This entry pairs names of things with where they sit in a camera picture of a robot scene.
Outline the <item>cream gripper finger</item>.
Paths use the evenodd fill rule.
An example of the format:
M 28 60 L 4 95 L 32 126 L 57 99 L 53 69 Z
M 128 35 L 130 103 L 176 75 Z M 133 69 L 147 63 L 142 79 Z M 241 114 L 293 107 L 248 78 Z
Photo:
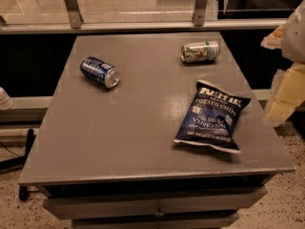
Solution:
M 284 26 L 278 26 L 273 32 L 263 38 L 260 46 L 269 50 L 280 49 L 282 47 L 283 31 Z
M 284 123 L 305 101 L 305 65 L 294 63 L 287 71 L 277 70 L 265 107 L 266 123 Z

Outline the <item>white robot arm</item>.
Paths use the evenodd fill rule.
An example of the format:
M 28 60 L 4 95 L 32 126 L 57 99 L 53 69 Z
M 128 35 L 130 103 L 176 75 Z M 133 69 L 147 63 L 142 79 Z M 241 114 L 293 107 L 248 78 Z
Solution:
M 276 71 L 264 110 L 264 123 L 277 127 L 305 102 L 305 0 L 284 25 L 261 41 L 261 46 L 281 49 L 282 56 L 293 62 L 287 71 Z

